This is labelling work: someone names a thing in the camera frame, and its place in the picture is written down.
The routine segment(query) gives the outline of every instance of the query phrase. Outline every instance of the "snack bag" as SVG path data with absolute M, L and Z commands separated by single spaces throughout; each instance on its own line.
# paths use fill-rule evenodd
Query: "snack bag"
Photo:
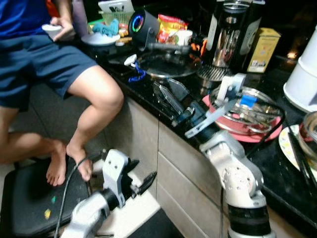
M 158 34 L 158 42 L 160 43 L 166 43 L 170 35 L 179 30 L 187 30 L 188 26 L 188 23 L 179 18 L 164 16 L 162 14 L 158 15 L 158 21 L 160 22 Z

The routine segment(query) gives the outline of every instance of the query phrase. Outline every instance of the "black stool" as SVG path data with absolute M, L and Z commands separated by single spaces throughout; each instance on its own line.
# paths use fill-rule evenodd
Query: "black stool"
M 10 172 L 4 180 L 0 237 L 47 237 L 56 228 L 65 184 L 52 187 L 46 172 L 50 160 L 43 160 Z M 66 178 L 75 162 L 67 162 Z M 87 184 L 76 171 L 70 181 L 62 224 L 70 221 L 72 210 L 89 196 Z

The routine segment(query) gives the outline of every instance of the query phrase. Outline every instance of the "cup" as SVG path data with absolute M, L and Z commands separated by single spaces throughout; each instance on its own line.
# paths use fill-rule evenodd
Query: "cup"
M 193 32 L 190 30 L 180 30 L 175 34 L 178 37 L 178 41 L 176 42 L 179 46 L 187 46 L 189 45 L 190 38 L 193 35 Z
M 53 40 L 55 36 L 62 31 L 62 26 L 45 24 L 42 26 L 42 29 L 49 35 L 49 37 Z

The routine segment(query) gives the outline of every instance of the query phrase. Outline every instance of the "hand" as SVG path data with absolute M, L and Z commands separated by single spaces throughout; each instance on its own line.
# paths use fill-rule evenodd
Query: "hand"
M 57 18 L 53 17 L 51 19 L 51 24 L 52 25 L 59 25 L 62 26 L 63 29 L 60 33 L 58 33 L 53 41 L 71 41 L 75 37 L 75 30 L 73 25 L 71 24 L 71 21 L 65 19 L 65 18 Z

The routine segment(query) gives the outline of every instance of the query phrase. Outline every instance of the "white plate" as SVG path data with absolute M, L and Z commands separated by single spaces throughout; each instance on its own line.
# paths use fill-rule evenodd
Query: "white plate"
M 99 32 L 92 34 L 92 35 L 86 35 L 81 38 L 81 40 L 91 46 L 109 46 L 114 44 L 117 40 L 120 39 L 120 35 L 115 35 L 112 37 L 102 35 Z
M 298 137 L 299 126 L 298 125 L 291 125 L 291 128 L 292 128 L 293 132 L 295 133 L 296 137 Z M 292 165 L 294 165 L 298 170 L 300 170 L 299 166 L 296 162 L 296 159 L 295 159 L 295 155 L 294 155 L 294 151 L 293 151 L 291 142 L 289 141 L 288 132 L 289 132 L 289 128 L 286 127 L 279 134 L 279 136 L 278 136 L 279 146 L 281 147 L 286 158 L 292 163 Z M 310 159 L 307 159 L 307 161 L 308 161 L 308 164 L 312 168 L 312 173 L 315 176 L 315 179 L 317 179 L 317 169 L 316 169 L 317 164 Z

